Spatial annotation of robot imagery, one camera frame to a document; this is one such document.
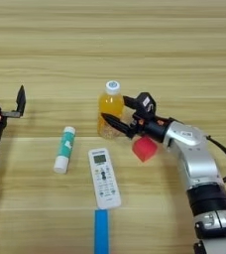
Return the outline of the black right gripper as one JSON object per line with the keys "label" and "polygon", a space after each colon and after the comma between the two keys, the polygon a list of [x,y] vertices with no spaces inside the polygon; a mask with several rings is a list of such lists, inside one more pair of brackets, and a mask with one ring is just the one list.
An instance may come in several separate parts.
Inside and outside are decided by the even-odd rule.
{"label": "black right gripper", "polygon": [[[137,109],[136,98],[124,96],[123,99],[124,104],[127,107],[134,110]],[[102,113],[101,116],[111,127],[125,134],[129,138],[133,138],[135,135],[149,136],[157,142],[162,142],[164,140],[171,124],[170,118],[154,116],[151,119],[145,119],[144,117],[134,114],[134,120],[130,126],[128,126],[114,115]]]}

